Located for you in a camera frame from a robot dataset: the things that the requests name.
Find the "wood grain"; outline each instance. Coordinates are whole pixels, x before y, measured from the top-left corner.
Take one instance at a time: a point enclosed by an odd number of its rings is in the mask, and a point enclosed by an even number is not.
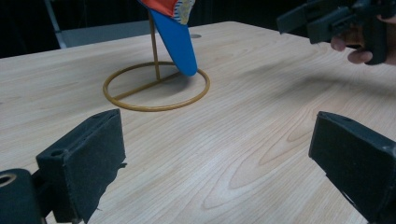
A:
[[[307,153],[319,110],[396,139],[396,67],[353,65],[349,49],[236,22],[191,33],[202,36],[192,42],[209,93],[172,111],[121,110],[128,165],[90,223],[366,223]],[[148,35],[0,60],[0,170],[34,172],[35,155],[115,108],[102,94],[110,74],[150,61]],[[125,74],[110,91],[153,71]],[[127,101],[178,102],[203,83],[181,77]]]

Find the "human hand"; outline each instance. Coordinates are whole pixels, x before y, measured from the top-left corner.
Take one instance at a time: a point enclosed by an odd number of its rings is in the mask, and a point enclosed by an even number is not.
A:
[[[385,63],[396,65],[396,16],[387,20],[379,20],[386,22],[388,55]],[[343,51],[349,45],[360,45],[363,47],[364,39],[361,27],[352,27],[350,30],[332,38],[331,46],[337,51]],[[352,63],[367,63],[373,58],[373,53],[364,48],[357,49],[347,56]]]

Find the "circular ring base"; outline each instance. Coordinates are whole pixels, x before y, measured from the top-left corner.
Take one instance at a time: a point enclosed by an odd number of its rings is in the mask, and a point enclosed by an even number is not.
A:
[[[130,70],[134,70],[134,69],[141,68],[141,67],[153,66],[153,65],[156,65],[156,63],[155,62],[140,63],[140,64],[136,64],[136,65],[121,69],[120,71],[113,73],[110,77],[108,77],[106,79],[106,81],[103,85],[103,93],[104,93],[105,97],[107,98],[107,100],[110,101],[113,105],[117,105],[119,107],[129,109],[129,110],[143,111],[143,112],[158,112],[158,111],[177,109],[177,108],[181,108],[185,105],[190,105],[190,104],[198,101],[202,97],[204,97],[206,95],[206,93],[209,91],[209,88],[210,88],[209,76],[203,70],[198,69],[197,73],[200,74],[205,79],[205,88],[198,95],[190,98],[190,100],[187,100],[187,101],[184,101],[181,103],[177,103],[177,104],[173,104],[173,105],[158,105],[158,106],[129,105],[129,104],[125,104],[125,103],[121,102],[119,99],[116,99],[116,97],[113,97],[108,93],[108,85],[114,78],[116,78],[119,75],[121,75],[127,71],[130,71]],[[174,63],[158,62],[158,65],[174,65]]]

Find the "wire stand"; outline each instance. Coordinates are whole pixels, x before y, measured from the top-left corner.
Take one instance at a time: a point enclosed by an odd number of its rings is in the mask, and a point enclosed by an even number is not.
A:
[[[144,112],[158,112],[158,111],[165,111],[165,110],[172,110],[172,109],[177,109],[177,108],[181,108],[185,105],[190,105],[196,101],[198,101],[199,99],[201,99],[202,97],[204,97],[206,95],[206,93],[209,91],[210,88],[210,79],[209,76],[201,69],[198,69],[197,73],[200,74],[204,79],[205,79],[205,88],[203,91],[201,91],[198,95],[196,95],[195,97],[190,98],[190,100],[181,102],[181,103],[177,103],[177,104],[173,104],[173,105],[159,105],[159,106],[143,106],[143,105],[129,105],[129,104],[125,104],[124,102],[121,101],[121,99],[128,97],[130,95],[133,95],[135,93],[138,93],[140,91],[146,90],[150,87],[156,86],[160,83],[163,83],[167,80],[170,80],[172,78],[177,77],[178,75],[180,75],[179,72],[174,73],[173,75],[170,75],[168,77],[161,77],[160,74],[160,65],[175,65],[172,62],[159,62],[158,61],[158,55],[157,55],[157,42],[155,40],[155,28],[154,28],[154,22],[151,18],[151,15],[148,14],[149,17],[149,25],[150,25],[150,32],[151,32],[151,43],[152,43],[152,51],[153,51],[153,55],[154,55],[154,62],[150,62],[150,63],[140,63],[137,65],[133,65],[124,69],[121,69],[120,71],[117,71],[115,73],[113,73],[110,77],[108,77],[103,85],[103,93],[105,95],[105,97],[107,98],[108,101],[110,101],[113,105],[117,105],[119,107],[125,108],[125,109],[129,109],[129,110],[135,110],[135,111],[144,111]],[[156,75],[156,80],[153,82],[150,82],[149,84],[143,85],[141,87],[138,87],[136,89],[133,89],[131,91],[127,91],[125,93],[121,93],[117,96],[111,96],[108,93],[108,85],[110,84],[110,82],[118,77],[119,75],[130,71],[130,70],[134,70],[137,68],[141,68],[141,67],[147,67],[147,66],[154,66],[155,67],[155,75]]]

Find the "dark background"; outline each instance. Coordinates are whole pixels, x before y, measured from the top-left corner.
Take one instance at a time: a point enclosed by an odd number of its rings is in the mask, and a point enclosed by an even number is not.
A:
[[[276,30],[276,17],[304,0],[196,0],[189,26],[238,21]],[[61,30],[148,19],[136,0],[51,1]],[[0,0],[0,58],[58,49],[44,0]],[[293,32],[305,36],[304,30]]]

